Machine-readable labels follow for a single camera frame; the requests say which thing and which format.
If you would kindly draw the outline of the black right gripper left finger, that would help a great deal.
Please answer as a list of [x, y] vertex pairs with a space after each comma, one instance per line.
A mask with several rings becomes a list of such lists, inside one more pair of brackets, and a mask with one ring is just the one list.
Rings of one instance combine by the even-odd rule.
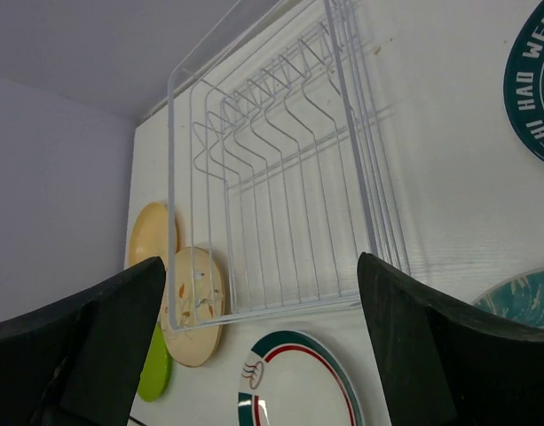
[[124, 425], [166, 280], [155, 256], [0, 322], [0, 425]]

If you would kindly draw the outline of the teal and red plate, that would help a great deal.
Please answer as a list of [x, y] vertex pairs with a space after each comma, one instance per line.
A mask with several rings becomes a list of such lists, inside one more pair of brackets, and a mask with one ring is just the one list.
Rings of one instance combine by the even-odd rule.
[[472, 304], [504, 319], [544, 329], [544, 268], [506, 280]]

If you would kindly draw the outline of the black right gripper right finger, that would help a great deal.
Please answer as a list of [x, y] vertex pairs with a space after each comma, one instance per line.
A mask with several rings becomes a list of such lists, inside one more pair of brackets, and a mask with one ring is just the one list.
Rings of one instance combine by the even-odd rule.
[[357, 266], [394, 425], [544, 425], [544, 329], [431, 288], [369, 253]]

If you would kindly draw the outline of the white plate green red rim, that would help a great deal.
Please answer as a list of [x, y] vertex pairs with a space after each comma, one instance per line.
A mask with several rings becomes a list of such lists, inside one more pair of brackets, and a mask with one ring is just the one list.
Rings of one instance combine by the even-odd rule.
[[302, 331], [279, 330], [250, 348], [240, 371], [239, 425], [363, 425], [354, 386], [335, 355]]

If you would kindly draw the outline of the lime green plate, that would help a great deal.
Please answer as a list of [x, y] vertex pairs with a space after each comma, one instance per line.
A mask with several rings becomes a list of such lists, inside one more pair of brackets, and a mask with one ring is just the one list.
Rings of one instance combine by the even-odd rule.
[[171, 356], [163, 338], [161, 324], [157, 323], [139, 378], [139, 397], [145, 402], [160, 398], [169, 386], [171, 373]]

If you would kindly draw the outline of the beige bird pattern plate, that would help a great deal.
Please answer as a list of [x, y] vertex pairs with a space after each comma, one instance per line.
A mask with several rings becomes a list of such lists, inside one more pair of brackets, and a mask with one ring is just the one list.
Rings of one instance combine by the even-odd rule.
[[225, 313], [225, 278], [209, 252], [187, 247], [175, 255], [177, 277], [167, 285], [160, 311], [170, 356], [186, 367], [200, 367], [217, 349], [221, 325], [206, 326]]

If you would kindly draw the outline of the plain yellow plate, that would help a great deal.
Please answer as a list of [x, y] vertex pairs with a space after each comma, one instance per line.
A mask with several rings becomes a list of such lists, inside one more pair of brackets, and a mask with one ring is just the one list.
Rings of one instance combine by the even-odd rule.
[[178, 248], [178, 227], [176, 216], [170, 216], [166, 204], [151, 202], [139, 213], [132, 231], [128, 249], [129, 266], [138, 264], [149, 257], [160, 257], [164, 266]]

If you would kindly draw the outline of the dark green lettered plate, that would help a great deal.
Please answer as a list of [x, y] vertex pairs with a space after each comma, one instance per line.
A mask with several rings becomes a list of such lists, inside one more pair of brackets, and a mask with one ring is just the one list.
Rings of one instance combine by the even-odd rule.
[[544, 1], [524, 23], [511, 48], [503, 100], [512, 129], [544, 162]]

